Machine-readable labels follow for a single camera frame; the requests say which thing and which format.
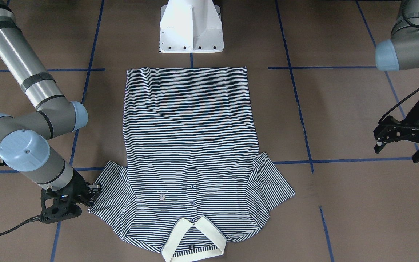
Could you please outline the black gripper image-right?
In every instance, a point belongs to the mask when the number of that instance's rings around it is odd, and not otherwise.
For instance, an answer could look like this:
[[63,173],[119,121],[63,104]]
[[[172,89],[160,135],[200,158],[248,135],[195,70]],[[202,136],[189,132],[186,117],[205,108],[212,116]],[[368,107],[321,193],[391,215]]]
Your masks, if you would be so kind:
[[[379,120],[375,128],[375,140],[375,153],[380,153],[386,144],[392,142],[406,140],[419,144],[419,101],[401,121],[390,115]],[[412,155],[412,162],[419,162],[419,149]]]

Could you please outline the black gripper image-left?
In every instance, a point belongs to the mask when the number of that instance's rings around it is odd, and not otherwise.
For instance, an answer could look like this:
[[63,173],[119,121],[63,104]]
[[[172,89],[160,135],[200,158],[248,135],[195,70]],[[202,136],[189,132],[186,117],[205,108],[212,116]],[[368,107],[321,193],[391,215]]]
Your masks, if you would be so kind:
[[93,207],[98,195],[90,195],[90,192],[100,191],[101,183],[89,184],[74,171],[71,181],[63,189],[48,189],[48,192],[45,189],[41,190],[40,221],[50,224],[78,217],[82,213],[78,204]]

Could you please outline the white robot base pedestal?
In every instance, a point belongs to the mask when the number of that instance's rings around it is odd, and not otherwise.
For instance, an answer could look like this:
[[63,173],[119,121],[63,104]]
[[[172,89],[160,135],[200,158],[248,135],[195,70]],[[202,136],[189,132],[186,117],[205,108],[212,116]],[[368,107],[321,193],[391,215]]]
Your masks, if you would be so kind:
[[159,51],[220,53],[224,50],[221,8],[212,0],[169,0],[161,7]]

